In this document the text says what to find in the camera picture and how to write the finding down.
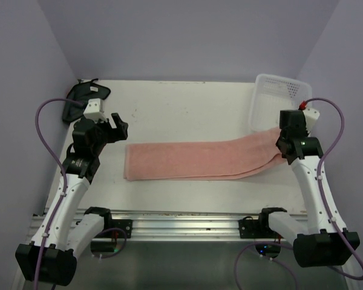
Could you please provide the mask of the pink towel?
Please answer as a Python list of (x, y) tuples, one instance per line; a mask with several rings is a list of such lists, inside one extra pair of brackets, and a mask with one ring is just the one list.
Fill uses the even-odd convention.
[(280, 130), (217, 142), (129, 144), (123, 177), (143, 180), (233, 180), (256, 175), (284, 162), (275, 143)]

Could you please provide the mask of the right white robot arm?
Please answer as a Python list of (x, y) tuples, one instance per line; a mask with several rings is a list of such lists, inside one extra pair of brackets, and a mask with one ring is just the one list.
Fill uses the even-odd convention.
[(283, 208), (264, 208), (257, 229), (264, 237), (275, 233), (293, 248), (298, 265), (342, 266), (360, 244), (356, 232), (348, 231), (338, 213), (324, 171), (320, 142), (308, 132), (308, 116), (301, 110), (280, 112), (280, 135), (276, 142), (298, 181), (307, 210), (302, 225)]

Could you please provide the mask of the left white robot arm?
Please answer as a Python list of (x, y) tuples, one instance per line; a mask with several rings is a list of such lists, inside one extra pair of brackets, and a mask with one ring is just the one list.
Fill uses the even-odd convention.
[(24, 278), (34, 283), (66, 286), (72, 281), (82, 253), (97, 235), (109, 236), (114, 229), (111, 211), (90, 207), (82, 220), (71, 224), (78, 206), (100, 166), (99, 156), (109, 143), (128, 138), (128, 124), (113, 113), (111, 119), (82, 117), (73, 126), (72, 139), (62, 164), (58, 190), (37, 232), (28, 244), (20, 244), (15, 257)]

